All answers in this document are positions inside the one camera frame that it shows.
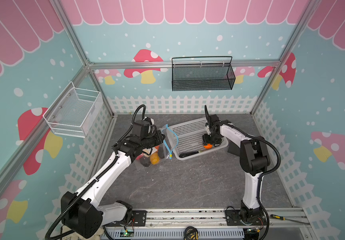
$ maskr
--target white picket fence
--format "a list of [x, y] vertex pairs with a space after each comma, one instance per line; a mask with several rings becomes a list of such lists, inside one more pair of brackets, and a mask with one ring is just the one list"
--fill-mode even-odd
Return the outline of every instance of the white picket fence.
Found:
[[[297, 207], [303, 207], [307, 218], [311, 222], [315, 234], [327, 239], [338, 240], [340, 230], [332, 227], [329, 223], [330, 213], [322, 210], [319, 205], [321, 198], [316, 197], [312, 190], [314, 185], [306, 181], [306, 172], [301, 172], [301, 162], [295, 161], [295, 152], [290, 151], [290, 143], [285, 142], [285, 135], [281, 135], [281, 128], [276, 126], [277, 121], [273, 120], [273, 114], [270, 114], [270, 108], [267, 103], [261, 103], [254, 117], [260, 134], [269, 142], [274, 144], [281, 154], [281, 166], [278, 170], [282, 182], [290, 194], [292, 202]], [[276, 155], [269, 151], [271, 159], [276, 163]]]
[[103, 141], [104, 132], [108, 127], [110, 121], [110, 116], [103, 105], [98, 116], [95, 118], [93, 125], [87, 134], [87, 137], [84, 138], [84, 144], [79, 145], [80, 152], [75, 154], [75, 163], [70, 164], [70, 174], [65, 175], [65, 184], [59, 186], [59, 197], [52, 200], [54, 208], [51, 213], [45, 215], [46, 225], [43, 229], [36, 232], [38, 239], [42, 240], [45, 237], [45, 234], [50, 227], [50, 225], [55, 221], [55, 219], [60, 214], [60, 199], [67, 192], [75, 192], [78, 188], [83, 186], [87, 182], [88, 175], [93, 168], [94, 160], [98, 154], [98, 149], [100, 144]]
[[207, 105], [208, 111], [211, 113], [249, 113], [254, 106], [257, 96], [250, 98], [247, 96], [246, 98], [242, 98], [239, 96], [238, 98], [234, 98], [231, 96], [227, 98], [223, 96], [223, 98], [219, 98], [216, 96], [215, 98], [211, 98], [208, 96], [204, 98], [200, 96], [199, 98], [188, 98], [187, 96], [180, 98], [177, 96], [176, 98], [172, 98], [171, 96], [168, 98], [160, 97], [157, 98], [154, 96], [153, 98], [146, 97], [138, 98], [130, 97], [129, 99], [122, 97], [121, 99], [115, 97], [114, 99], [107, 98], [110, 104], [110, 107], [114, 113], [118, 114], [128, 114], [134, 112], [134, 110], [141, 104], [146, 105], [146, 111], [148, 113], [203, 113], [204, 112], [204, 105]]

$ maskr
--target pink mushroom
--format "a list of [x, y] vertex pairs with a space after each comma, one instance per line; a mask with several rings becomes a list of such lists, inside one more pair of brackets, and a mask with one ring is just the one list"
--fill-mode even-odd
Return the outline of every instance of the pink mushroom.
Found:
[[[18, 118], [18, 131], [20, 140], [16, 142], [17, 145], [21, 144], [26, 137], [30, 134], [32, 129], [37, 125], [42, 118], [42, 114], [47, 108], [34, 108], [24, 112]], [[27, 175], [36, 173], [41, 165], [43, 152], [47, 150], [52, 158], [55, 158], [63, 145], [63, 138], [55, 136], [54, 133], [47, 130], [44, 137], [39, 141], [37, 146], [28, 156], [23, 164], [23, 169]]]
[[[158, 56], [153, 51], [142, 49], [135, 55], [132, 62], [162, 62], [163, 59]], [[141, 69], [126, 69], [124, 75], [128, 78], [133, 78], [141, 74], [142, 79], [141, 83], [143, 84], [152, 84], [155, 83], [156, 79], [152, 74], [152, 71], [162, 71], [166, 72], [167, 68], [141, 68]]]
[[334, 156], [340, 169], [345, 170], [345, 135], [329, 132], [312, 132], [310, 143], [316, 142], [321, 147], [314, 149], [315, 155], [322, 162]]
[[121, 77], [122, 75], [117, 69], [100, 69], [94, 71], [96, 77], [98, 78], [100, 83], [104, 83], [107, 85], [115, 84], [115, 81], [112, 79], [112, 76]]
[[234, 84], [243, 83], [243, 76], [254, 76], [255, 69], [253, 67], [236, 67], [234, 68], [235, 82]]
[[[281, 71], [279, 72], [279, 75], [276, 76], [276, 78], [274, 79], [274, 82], [271, 85], [271, 87], [274, 90], [278, 91], [279, 84], [281, 80], [283, 79], [285, 81], [286, 87], [290, 88], [294, 82], [296, 66], [297, 64], [295, 61], [295, 55], [293, 53], [290, 53], [289, 58], [287, 59], [285, 65], [283, 65]], [[272, 70], [273, 70], [272, 66], [267, 66], [258, 73], [258, 77], [266, 78], [270, 76]]]
[[26, 212], [28, 201], [14, 201], [26, 184], [26, 180], [12, 181], [0, 197], [0, 239], [3, 236], [6, 220], [10, 219], [18, 223]]

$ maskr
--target screwdriver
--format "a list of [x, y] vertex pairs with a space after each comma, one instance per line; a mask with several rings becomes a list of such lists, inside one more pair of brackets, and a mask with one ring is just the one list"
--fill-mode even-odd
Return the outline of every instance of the screwdriver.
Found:
[[[270, 217], [272, 217], [272, 218], [278, 218], [278, 219], [281, 219], [281, 220], [285, 220], [284, 217], [281, 217], [281, 216], [278, 216], [278, 215], [274, 215], [274, 214], [271, 214]], [[291, 221], [291, 222], [297, 222], [297, 223], [303, 223], [303, 224], [310, 225], [310, 223], [308, 223], [308, 222], [301, 222], [301, 221], [296, 221], [296, 220], [292, 220], [292, 219], [288, 219], [288, 218], [287, 218], [286, 220], [289, 220], [289, 221]]]

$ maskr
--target gray plastic basket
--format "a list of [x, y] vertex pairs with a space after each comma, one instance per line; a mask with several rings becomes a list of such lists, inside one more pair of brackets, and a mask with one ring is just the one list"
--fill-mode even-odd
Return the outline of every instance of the gray plastic basket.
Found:
[[[186, 160], [192, 157], [204, 155], [206, 153], [226, 147], [229, 144], [227, 138], [223, 137], [222, 144], [218, 147], [212, 147], [211, 149], [205, 149], [203, 147], [202, 136], [206, 133], [206, 118], [199, 118], [188, 122], [182, 122], [173, 126], [169, 126], [169, 128], [174, 131], [179, 138], [179, 144], [173, 150], [175, 157], [179, 160]], [[170, 147], [174, 147], [176, 145], [175, 135], [169, 130], [166, 130], [166, 132]], [[194, 151], [200, 152], [184, 158], [179, 157], [179, 155], [183, 152]]]

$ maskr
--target white spot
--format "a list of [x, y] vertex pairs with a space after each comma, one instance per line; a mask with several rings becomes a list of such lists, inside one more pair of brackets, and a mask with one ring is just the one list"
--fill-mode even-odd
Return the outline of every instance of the white spot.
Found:
[[0, 209], [4, 209], [8, 204], [8, 200], [5, 198], [0, 199]]
[[338, 167], [342, 170], [345, 170], [345, 164], [343, 162], [339, 162]]
[[336, 144], [336, 143], [333, 143], [333, 144], [331, 145], [331, 150], [333, 150], [333, 151], [338, 151], [338, 150], [339, 150], [339, 145]]
[[36, 154], [35, 154], [35, 160], [36, 160], [37, 162], [39, 162], [39, 163], [42, 163], [43, 152], [44, 152], [44, 150], [41, 149], [41, 150], [37, 151]]
[[151, 55], [152, 58], [157, 58], [157, 57], [159, 57], [158, 54], [156, 54], [156, 53], [153, 52], [153, 51], [150, 53], [150, 55]]
[[42, 114], [42, 108], [33, 108], [31, 109], [31, 113], [35, 116], [40, 116]]
[[6, 225], [6, 220], [3, 220], [1, 223], [0, 223], [0, 233], [3, 233], [4, 232], [4, 227]]
[[330, 137], [330, 135], [331, 135], [331, 133], [329, 133], [329, 132], [322, 132], [322, 136], [324, 136], [324, 137]]
[[26, 184], [27, 184], [27, 181], [26, 181], [26, 180], [21, 180], [20, 183], [18, 184], [18, 188], [19, 188], [20, 190], [22, 190], [22, 189], [25, 188]]
[[22, 89], [20, 89], [20, 88], [15, 88], [15, 89], [14, 89], [14, 94], [15, 94], [16, 96], [18, 96], [18, 97], [21, 97], [21, 96], [23, 96], [23, 91], [22, 91]]
[[284, 66], [282, 67], [282, 72], [285, 73], [286, 71], [287, 71], [287, 65], [284, 65]]

